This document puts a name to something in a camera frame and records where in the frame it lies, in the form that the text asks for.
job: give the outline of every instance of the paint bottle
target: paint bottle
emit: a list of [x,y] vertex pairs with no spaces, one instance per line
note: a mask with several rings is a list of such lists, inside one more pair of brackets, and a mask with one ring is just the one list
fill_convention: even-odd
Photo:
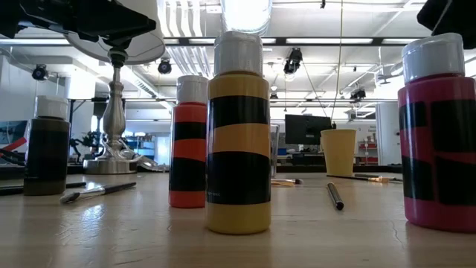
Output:
[[405,216],[418,226],[476,232],[475,81],[463,40],[446,33],[402,52],[399,121]]
[[37,96],[28,129],[24,195],[61,194],[66,187],[70,124],[68,101]]
[[216,38],[215,75],[208,91],[207,227],[262,232],[271,222],[271,168],[261,39],[234,31]]
[[205,207],[208,79],[186,75],[177,80],[178,105],[173,108],[169,204]]

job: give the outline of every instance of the white bottle cap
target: white bottle cap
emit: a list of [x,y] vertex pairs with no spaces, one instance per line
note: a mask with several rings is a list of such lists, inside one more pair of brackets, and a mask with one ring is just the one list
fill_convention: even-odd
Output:
[[230,71],[263,76],[263,42],[258,35],[228,31],[215,39],[215,75]]
[[35,117],[39,116],[66,120],[68,117],[68,100],[54,96],[36,96]]
[[420,39],[402,51],[405,84],[435,74],[465,74],[463,38],[445,33]]
[[198,75],[185,75],[177,80],[178,103],[208,102],[208,79]]

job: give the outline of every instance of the paper cup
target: paper cup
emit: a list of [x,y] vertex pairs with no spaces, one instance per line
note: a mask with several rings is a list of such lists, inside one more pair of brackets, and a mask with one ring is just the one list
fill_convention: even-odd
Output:
[[326,158],[327,175],[352,176],[355,130],[323,130],[321,142]]

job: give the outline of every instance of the wooden table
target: wooden table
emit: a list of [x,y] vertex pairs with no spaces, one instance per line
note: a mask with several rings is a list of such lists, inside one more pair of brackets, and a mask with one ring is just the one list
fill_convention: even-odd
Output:
[[0,197],[0,267],[476,267],[476,235],[407,223],[401,184],[332,179],[345,202],[336,211],[325,175],[278,177],[304,185],[273,188],[271,228],[249,236],[208,231],[204,209],[170,208],[163,173],[70,176],[90,188],[138,182],[70,205]]

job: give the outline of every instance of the black monitor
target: black monitor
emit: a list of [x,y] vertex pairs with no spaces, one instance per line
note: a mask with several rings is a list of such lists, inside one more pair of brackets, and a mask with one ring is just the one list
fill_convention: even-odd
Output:
[[332,129],[330,118],[311,115],[286,115],[286,144],[321,143],[321,131]]

